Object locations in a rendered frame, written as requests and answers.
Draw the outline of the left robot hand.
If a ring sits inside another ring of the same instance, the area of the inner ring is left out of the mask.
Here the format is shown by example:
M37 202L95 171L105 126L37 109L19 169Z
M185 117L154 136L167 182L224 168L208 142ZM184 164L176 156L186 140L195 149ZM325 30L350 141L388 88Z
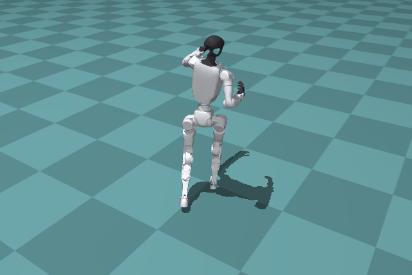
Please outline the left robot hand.
M209 47L207 47L207 46L201 46L201 47L199 48L199 51L200 51L200 52L203 52L203 51L204 51L204 53L205 53L206 50L209 50ZM212 50L212 51L213 51L213 50Z

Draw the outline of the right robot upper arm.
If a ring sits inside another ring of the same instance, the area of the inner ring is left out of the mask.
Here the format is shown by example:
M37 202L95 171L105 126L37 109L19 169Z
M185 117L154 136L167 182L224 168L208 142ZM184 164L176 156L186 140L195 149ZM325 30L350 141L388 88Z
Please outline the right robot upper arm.
M235 108L232 105L233 79L234 79L233 74L230 71L224 68L221 68L220 79L223 81L223 92L225 95L225 100L223 101L223 105L226 108Z

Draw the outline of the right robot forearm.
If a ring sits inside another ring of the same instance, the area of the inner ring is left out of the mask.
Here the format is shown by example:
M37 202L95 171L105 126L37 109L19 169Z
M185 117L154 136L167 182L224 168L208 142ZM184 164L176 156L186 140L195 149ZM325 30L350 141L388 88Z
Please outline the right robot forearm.
M233 105L233 107L237 107L238 104L239 104L239 102L241 102L241 100L243 100L243 99L244 99L244 93L242 93L242 94L236 93L236 94L233 96L233 99L232 99L232 105Z

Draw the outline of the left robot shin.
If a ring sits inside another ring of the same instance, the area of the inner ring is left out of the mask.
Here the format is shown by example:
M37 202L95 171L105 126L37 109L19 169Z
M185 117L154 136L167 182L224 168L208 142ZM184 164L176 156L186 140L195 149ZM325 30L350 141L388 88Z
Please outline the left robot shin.
M187 199L187 191L188 185L191 178L191 164L185 164L185 153L183 154L183 162L182 162L182 198L185 195Z

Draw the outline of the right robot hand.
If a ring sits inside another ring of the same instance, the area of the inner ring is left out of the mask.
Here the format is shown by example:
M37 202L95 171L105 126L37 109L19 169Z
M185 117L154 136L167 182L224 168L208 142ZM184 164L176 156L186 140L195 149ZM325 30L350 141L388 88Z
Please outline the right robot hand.
M239 81L238 84L241 84L241 85L238 85L238 86L240 86L240 88L238 88L239 89L238 94L244 93L244 96L245 96L245 89L244 89L243 83L241 81Z

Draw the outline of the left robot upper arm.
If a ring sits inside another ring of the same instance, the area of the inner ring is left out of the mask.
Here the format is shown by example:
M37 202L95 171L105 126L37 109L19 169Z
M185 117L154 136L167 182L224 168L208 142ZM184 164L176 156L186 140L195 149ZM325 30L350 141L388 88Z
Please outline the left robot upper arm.
M192 68L194 69L194 63L198 60L197 56L191 56L187 58L186 60L182 61L182 64L187 67L187 68Z

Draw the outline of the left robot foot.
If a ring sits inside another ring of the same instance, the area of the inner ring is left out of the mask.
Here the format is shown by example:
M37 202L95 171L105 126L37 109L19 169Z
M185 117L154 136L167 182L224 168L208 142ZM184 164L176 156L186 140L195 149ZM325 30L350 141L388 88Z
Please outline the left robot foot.
M188 203L189 203L189 197L187 196L187 199L185 198L185 195L180 197L180 206L181 207L188 207Z

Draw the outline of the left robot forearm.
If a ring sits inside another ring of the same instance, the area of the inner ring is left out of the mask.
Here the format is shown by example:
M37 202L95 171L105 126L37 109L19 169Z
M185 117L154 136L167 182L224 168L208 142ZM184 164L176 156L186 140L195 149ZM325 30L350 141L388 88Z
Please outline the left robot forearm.
M199 48L198 48L196 51L194 51L194 52L192 52L191 54L189 54L188 56L186 56L186 57L183 59L183 61L186 60L187 58L193 56L193 55L194 55L194 56L197 56L197 58L199 58L200 56L202 56L203 53L204 53L204 51L203 51L203 52L200 52L200 51L199 51Z

